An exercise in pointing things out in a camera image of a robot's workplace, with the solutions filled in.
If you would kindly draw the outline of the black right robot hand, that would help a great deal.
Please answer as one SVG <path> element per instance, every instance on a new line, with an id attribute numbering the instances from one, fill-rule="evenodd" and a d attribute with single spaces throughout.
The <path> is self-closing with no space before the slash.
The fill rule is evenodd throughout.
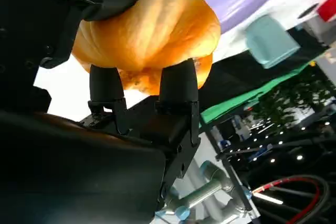
<path id="1" fill-rule="evenodd" d="M 1 0 L 1 223 L 149 223 L 198 147 L 190 59 L 162 71 L 159 99 L 128 110 L 117 69 L 91 67 L 91 115 L 48 114 L 40 67 L 69 59 L 82 20 L 137 0 Z"/>

